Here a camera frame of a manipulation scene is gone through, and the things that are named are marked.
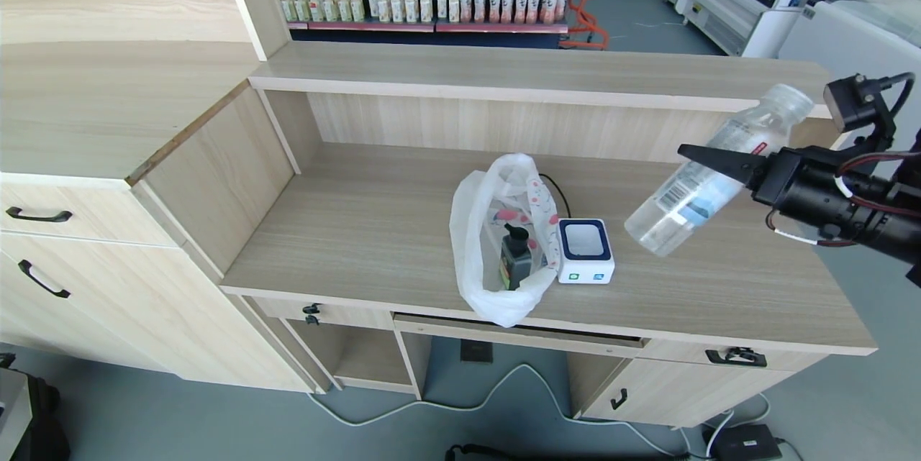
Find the black drawer handle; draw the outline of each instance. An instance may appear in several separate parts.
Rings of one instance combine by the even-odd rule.
[[[48,285],[45,285],[44,283],[42,283],[42,281],[39,281],[35,277],[35,275],[32,275],[32,263],[27,262],[26,260],[20,261],[19,270],[21,270],[23,274],[28,275],[29,279],[35,281],[36,284],[39,285],[39,287],[42,287],[44,288],[44,290],[49,291],[50,294],[60,297],[62,299],[67,299],[68,297],[70,297],[70,293],[66,290],[63,290],[63,288],[61,288],[59,291],[50,290],[50,288],[48,288]]]
[[[730,364],[733,366],[751,366],[753,368],[766,368],[767,357],[754,352],[750,347],[730,347],[726,357],[720,357],[716,350],[705,350],[707,359],[714,364]]]
[[[625,401],[627,401],[627,390],[622,388],[621,389],[621,399],[618,400],[615,398],[611,398],[611,409],[613,409],[613,411],[617,411],[617,409],[621,405],[624,405]]]
[[[6,214],[13,217],[14,219],[17,219],[17,221],[61,223],[61,222],[69,221],[70,217],[73,216],[72,212],[61,211],[60,213],[56,214],[53,217],[24,217],[19,214],[21,212],[22,212],[22,208],[17,208],[16,206],[10,206],[10,208],[6,210]]]

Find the plastic water bottle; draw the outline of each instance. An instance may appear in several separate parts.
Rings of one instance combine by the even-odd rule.
[[[786,146],[790,129],[812,110],[812,100],[789,85],[774,85],[761,102],[728,118],[708,147],[768,155]],[[734,198],[743,184],[700,163],[687,163],[630,215],[624,228],[664,257]]]

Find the white plastic bag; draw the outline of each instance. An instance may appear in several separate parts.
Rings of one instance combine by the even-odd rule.
[[[450,232],[460,294],[477,316],[513,327],[540,303],[560,265],[559,216],[534,160],[523,153],[496,159],[471,173],[454,192]],[[529,232],[532,271],[515,291],[499,274],[506,223]]]

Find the power adapter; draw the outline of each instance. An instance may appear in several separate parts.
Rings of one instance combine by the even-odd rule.
[[[713,429],[705,429],[704,441],[709,442]],[[719,461],[769,461],[780,459],[780,447],[767,425],[742,425],[723,429],[710,449]]]

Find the barcode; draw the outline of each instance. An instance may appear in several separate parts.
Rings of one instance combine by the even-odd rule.
[[[690,183],[690,185],[693,186],[685,186],[685,183]],[[697,190],[697,183],[690,179],[684,182],[675,180],[671,183],[671,186],[668,187],[668,190],[662,193],[662,196],[659,196],[658,203],[662,206],[664,211],[671,211],[680,205],[682,200],[687,198],[688,195],[691,195],[695,190]]]

